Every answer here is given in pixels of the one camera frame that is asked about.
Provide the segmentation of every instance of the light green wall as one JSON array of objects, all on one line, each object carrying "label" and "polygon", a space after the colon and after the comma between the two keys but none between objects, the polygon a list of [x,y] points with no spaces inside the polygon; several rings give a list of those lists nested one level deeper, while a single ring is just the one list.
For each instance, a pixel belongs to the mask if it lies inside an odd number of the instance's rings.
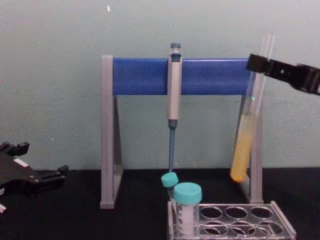
[{"label": "light green wall", "polygon": [[[0,1],[0,141],[29,141],[37,169],[100,167],[101,55],[247,57],[264,33],[273,57],[320,67],[320,2],[315,0]],[[184,96],[176,166],[231,165],[239,96]],[[269,79],[263,162],[320,166],[320,97]],[[126,168],[166,168],[165,96],[119,99]]]}]

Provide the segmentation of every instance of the gray stand leg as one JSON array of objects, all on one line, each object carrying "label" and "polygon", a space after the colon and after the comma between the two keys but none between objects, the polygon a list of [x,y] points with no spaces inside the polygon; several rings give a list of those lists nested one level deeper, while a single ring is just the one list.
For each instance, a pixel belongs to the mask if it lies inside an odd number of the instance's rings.
[{"label": "gray stand leg", "polygon": [[[241,98],[238,128],[242,109],[245,103],[245,96]],[[259,116],[257,119],[255,138],[252,143],[249,176],[239,186],[250,204],[262,204],[262,130],[263,130],[263,103],[261,103]]]},{"label": "gray stand leg", "polygon": [[121,163],[118,105],[113,96],[113,56],[101,63],[101,209],[113,209],[123,167]]}]

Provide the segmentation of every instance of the test tube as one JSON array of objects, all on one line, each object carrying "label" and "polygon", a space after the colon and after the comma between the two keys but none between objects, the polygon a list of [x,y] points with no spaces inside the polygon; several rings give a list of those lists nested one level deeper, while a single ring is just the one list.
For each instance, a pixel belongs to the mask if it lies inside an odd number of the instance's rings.
[{"label": "test tube", "polygon": [[178,231],[185,236],[199,235],[199,203],[202,189],[192,182],[179,183],[174,187],[173,197],[176,201],[176,223]]},{"label": "test tube", "polygon": [[161,177],[161,182],[162,182],[162,185],[167,189],[174,213],[177,214],[177,211],[176,211],[177,204],[176,204],[176,201],[174,200],[174,188],[179,182],[177,174],[173,171],[168,172]]},{"label": "test tube", "polygon": [[[273,34],[263,36],[259,51],[260,56],[271,57],[274,39],[275,36]],[[238,183],[244,182],[247,177],[251,146],[256,134],[257,119],[261,108],[265,82],[266,77],[264,74],[251,73],[238,125],[230,171],[231,178]]]}]

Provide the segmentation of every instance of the teal cap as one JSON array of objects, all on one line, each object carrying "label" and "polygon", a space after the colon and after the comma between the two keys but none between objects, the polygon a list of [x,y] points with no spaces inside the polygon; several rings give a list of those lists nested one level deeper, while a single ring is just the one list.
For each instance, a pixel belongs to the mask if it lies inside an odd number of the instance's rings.
[{"label": "teal cap", "polygon": [[174,187],[173,198],[179,204],[197,204],[202,200],[202,189],[192,182],[179,183]]},{"label": "teal cap", "polygon": [[170,188],[176,185],[179,180],[175,172],[168,172],[161,177],[161,182],[165,188]]}]

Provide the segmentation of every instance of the yellow liquid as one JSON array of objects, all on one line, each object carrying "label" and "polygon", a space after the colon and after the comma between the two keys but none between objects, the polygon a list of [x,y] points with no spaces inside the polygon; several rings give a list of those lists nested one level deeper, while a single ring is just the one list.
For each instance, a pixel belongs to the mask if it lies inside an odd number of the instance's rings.
[{"label": "yellow liquid", "polygon": [[233,153],[233,162],[230,171],[231,178],[238,182],[242,183],[247,176],[247,168],[250,159],[251,145],[253,141],[253,117],[252,116],[243,116],[241,119],[244,122],[243,129],[239,129],[234,153]]}]

